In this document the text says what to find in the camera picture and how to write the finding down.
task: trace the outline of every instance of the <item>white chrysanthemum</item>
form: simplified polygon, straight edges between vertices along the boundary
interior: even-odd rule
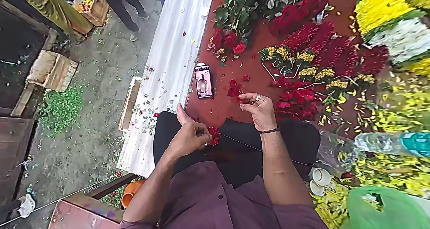
[[[420,18],[401,20],[393,29],[377,33],[369,44],[386,45],[393,62],[400,63],[430,49],[430,30]]]

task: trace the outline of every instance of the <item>phone screen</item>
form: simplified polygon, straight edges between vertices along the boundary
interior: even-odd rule
[[[196,73],[197,97],[212,97],[213,92],[209,66],[197,66],[194,70]]]

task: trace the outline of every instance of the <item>purple shirt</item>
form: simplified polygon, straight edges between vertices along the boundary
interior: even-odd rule
[[[174,176],[159,221],[160,228],[327,229],[306,205],[273,205],[263,179],[233,189],[215,162],[200,162]],[[144,222],[122,221],[120,229],[154,229]]]

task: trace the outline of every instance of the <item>ceramic cup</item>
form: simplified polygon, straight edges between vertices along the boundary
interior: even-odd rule
[[[315,195],[319,195],[319,196],[323,196],[325,194],[325,188],[319,186],[315,181],[311,181],[310,184],[310,191],[315,194]]]
[[[312,168],[311,170],[312,180],[315,181],[319,186],[327,186],[331,182],[330,173],[322,168]]]

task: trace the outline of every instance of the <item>clay pot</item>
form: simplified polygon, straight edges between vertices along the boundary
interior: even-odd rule
[[[121,204],[126,208],[130,201],[132,201],[133,197],[137,193],[137,191],[142,187],[143,183],[145,183],[146,179],[142,179],[139,181],[131,182],[127,185],[124,190],[123,197],[121,198]]]

